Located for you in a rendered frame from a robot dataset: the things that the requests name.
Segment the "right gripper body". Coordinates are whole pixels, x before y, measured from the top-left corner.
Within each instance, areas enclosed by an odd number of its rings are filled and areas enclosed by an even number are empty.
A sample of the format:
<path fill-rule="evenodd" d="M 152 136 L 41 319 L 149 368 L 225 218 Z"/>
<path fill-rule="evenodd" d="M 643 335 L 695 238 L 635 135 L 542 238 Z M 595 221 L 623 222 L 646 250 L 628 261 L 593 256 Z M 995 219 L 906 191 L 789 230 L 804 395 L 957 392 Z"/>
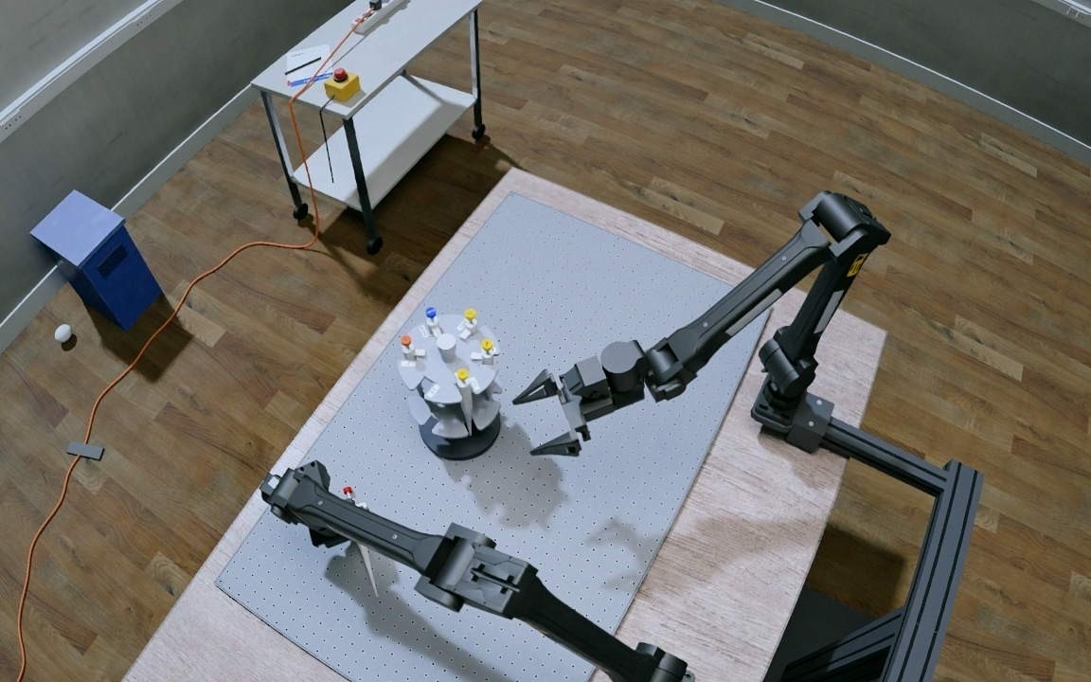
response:
<path fill-rule="evenodd" d="M 558 388 L 558 381 L 555 381 L 555 376 L 553 376 L 553 374 L 549 374 L 549 376 L 551 376 L 551 384 L 553 384 L 555 391 L 558 391 L 558 398 L 560 399 L 560 403 L 562 403 L 563 412 L 566 416 L 566 419 L 570 423 L 573 438 L 575 438 L 575 442 L 577 443 L 577 446 L 579 446 L 579 452 L 582 452 L 582 444 L 579 441 L 579 436 L 577 436 L 577 433 L 582 433 L 583 443 L 585 443 L 588 440 L 591 440 L 592 436 L 590 436 L 587 422 L 585 421 L 585 418 L 582 415 L 579 400 L 577 400 L 575 394 L 571 394 L 571 392 L 564 384 L 564 379 L 563 379 L 564 374 L 559 375 L 560 381 L 562 381 L 563 384 L 562 388 Z"/>

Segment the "grey rectangular bench top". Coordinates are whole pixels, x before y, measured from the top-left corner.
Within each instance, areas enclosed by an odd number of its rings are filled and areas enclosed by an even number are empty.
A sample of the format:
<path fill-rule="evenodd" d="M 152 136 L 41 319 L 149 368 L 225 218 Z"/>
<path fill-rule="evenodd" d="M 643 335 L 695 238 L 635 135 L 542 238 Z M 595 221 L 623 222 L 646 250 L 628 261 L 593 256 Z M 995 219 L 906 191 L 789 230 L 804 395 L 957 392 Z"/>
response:
<path fill-rule="evenodd" d="M 686 391 L 588 422 L 579 457 L 531 456 L 571 431 L 558 396 L 512 405 L 543 368 L 560 381 L 614 342 L 642 350 L 735 286 L 570 213 L 509 191 L 377 355 L 298 467 L 324 463 L 329 492 L 412 530 L 452 522 L 540 569 L 546 588 L 614 635 L 654 564 L 735 393 L 772 306 L 715 352 Z M 496 443 L 473 460 L 427 448 L 401 380 L 400 338 L 427 308 L 496 337 Z M 437 316 L 436 315 L 436 316 Z M 427 600 L 421 577 L 356 541 L 313 547 L 269 512 L 215 585 L 352 682 L 587 682 L 595 666 L 520 619 Z"/>

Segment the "white pipette with yellow button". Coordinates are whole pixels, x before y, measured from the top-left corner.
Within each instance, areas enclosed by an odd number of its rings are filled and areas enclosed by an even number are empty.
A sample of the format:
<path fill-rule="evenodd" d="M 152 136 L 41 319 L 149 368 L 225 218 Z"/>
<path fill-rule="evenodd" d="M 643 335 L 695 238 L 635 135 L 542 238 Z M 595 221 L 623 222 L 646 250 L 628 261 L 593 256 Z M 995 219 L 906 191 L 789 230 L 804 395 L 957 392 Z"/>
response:
<path fill-rule="evenodd" d="M 473 335 L 477 333 L 477 322 L 473 319 L 475 318 L 473 310 L 467 310 L 466 311 L 466 318 L 467 318 L 467 320 L 466 320 L 466 330 L 463 330 L 463 333 L 459 336 L 459 338 L 460 338 L 461 342 L 467 342 L 467 337 L 469 335 L 471 337 L 473 337 Z"/>
<path fill-rule="evenodd" d="M 482 366 L 494 366 L 494 362 L 493 362 L 493 350 L 491 350 L 491 349 L 492 349 L 492 342 L 489 340 L 489 338 L 485 338 L 485 340 L 482 342 L 482 352 L 472 352 L 472 357 L 471 357 L 472 361 L 482 361 Z M 493 381 L 489 385 L 489 387 L 485 388 L 485 393 L 488 393 L 488 400 L 489 402 L 492 402 Z"/>

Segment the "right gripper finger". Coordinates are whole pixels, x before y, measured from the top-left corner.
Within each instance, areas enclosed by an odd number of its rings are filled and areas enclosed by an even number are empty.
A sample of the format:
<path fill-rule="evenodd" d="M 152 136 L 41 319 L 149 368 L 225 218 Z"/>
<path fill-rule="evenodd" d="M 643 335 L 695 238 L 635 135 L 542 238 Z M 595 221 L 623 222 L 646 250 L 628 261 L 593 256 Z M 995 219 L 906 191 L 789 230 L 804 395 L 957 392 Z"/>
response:
<path fill-rule="evenodd" d="M 540 388 L 541 386 L 543 386 L 543 388 Z M 537 391 L 537 388 L 540 388 L 540 391 Z M 558 391 L 555 391 L 554 385 L 551 384 L 551 376 L 549 376 L 548 374 L 548 368 L 543 368 L 541 374 L 536 376 L 536 379 L 533 379 L 533 383 L 531 383 L 531 385 L 529 385 L 528 388 L 525 388 L 525 391 L 523 391 L 521 394 L 518 394 L 518 397 L 512 399 L 512 405 L 527 404 L 533 400 L 546 399 L 553 396 L 558 396 Z"/>
<path fill-rule="evenodd" d="M 559 448 L 558 448 L 559 446 Z M 565 457 L 579 457 L 579 446 L 573 438 L 572 431 L 563 433 L 563 435 L 553 438 L 548 443 L 543 443 L 540 446 L 530 452 L 532 455 L 564 455 Z"/>

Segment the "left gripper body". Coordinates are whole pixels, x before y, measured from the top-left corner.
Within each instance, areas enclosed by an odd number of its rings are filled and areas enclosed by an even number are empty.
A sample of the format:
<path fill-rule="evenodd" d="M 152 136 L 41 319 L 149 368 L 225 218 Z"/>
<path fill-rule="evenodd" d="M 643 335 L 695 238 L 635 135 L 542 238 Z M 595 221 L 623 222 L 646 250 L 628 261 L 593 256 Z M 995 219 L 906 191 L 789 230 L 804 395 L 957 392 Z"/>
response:
<path fill-rule="evenodd" d="M 352 499 L 345 499 L 345 500 L 352 502 L 352 504 L 355 504 L 355 501 Z M 309 529 L 309 535 L 311 535 L 313 547 L 321 547 L 321 545 L 325 545 L 325 547 L 334 547 L 334 545 L 339 545 L 341 543 L 341 541 L 349 540 L 349 538 L 345 538 L 345 536 L 343 536 L 341 534 L 326 528 L 317 530 Z"/>

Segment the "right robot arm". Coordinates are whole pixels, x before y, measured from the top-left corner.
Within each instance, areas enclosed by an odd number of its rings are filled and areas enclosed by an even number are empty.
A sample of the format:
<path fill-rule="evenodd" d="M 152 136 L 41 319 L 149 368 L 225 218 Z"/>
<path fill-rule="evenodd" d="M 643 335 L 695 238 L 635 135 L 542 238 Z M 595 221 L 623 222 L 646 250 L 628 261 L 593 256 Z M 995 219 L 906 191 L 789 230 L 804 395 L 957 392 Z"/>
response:
<path fill-rule="evenodd" d="M 799 219 L 804 224 L 782 249 L 686 327 L 647 350 L 637 340 L 614 342 L 603 347 L 600 361 L 592 355 L 573 364 L 564 384 L 577 394 L 585 421 L 615 412 L 615 402 L 616 410 L 639 403 L 645 385 L 655 404 L 683 394 L 726 342 L 824 263 L 791 327 L 776 330 L 760 347 L 762 374 L 770 375 L 754 410 L 791 426 L 802 391 L 814 382 L 819 366 L 814 354 L 824 330 L 870 252 L 891 237 L 866 206 L 836 191 L 824 190 L 813 198 L 799 211 Z M 822 234 L 822 225 L 835 238 L 834 244 Z"/>

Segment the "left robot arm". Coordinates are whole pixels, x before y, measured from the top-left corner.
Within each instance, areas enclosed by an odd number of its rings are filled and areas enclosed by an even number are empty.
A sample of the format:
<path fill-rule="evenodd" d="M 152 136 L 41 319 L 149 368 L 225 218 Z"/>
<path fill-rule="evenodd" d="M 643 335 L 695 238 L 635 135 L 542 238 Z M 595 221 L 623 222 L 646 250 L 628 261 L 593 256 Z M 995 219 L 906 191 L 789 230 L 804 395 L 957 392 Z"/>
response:
<path fill-rule="evenodd" d="M 413 590 L 427 600 L 458 613 L 466 603 L 494 617 L 520 619 L 601 669 L 612 682 L 694 681 L 681 657 L 645 642 L 635 649 L 625 646 L 550 593 L 536 577 L 540 569 L 496 551 L 496 541 L 484 534 L 456 523 L 443 535 L 416 531 L 339 499 L 328 492 L 329 482 L 324 463 L 312 460 L 284 476 L 268 472 L 259 491 L 278 519 L 328 528 L 418 571 L 421 577 Z"/>

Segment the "white hand pipette with blue button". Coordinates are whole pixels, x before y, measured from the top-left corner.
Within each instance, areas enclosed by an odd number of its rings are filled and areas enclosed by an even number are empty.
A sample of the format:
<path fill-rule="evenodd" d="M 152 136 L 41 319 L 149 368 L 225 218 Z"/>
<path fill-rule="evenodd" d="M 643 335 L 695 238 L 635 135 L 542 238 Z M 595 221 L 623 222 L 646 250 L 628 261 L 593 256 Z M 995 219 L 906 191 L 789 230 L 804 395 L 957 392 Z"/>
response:
<path fill-rule="evenodd" d="M 430 332 L 430 335 L 434 334 L 436 336 L 436 340 L 437 340 L 437 337 L 441 336 L 441 332 L 440 332 L 440 325 L 437 324 L 437 316 L 436 315 L 437 315 L 436 314 L 436 308 L 427 308 L 427 316 L 428 316 L 427 318 L 427 327 L 428 327 L 428 330 Z"/>

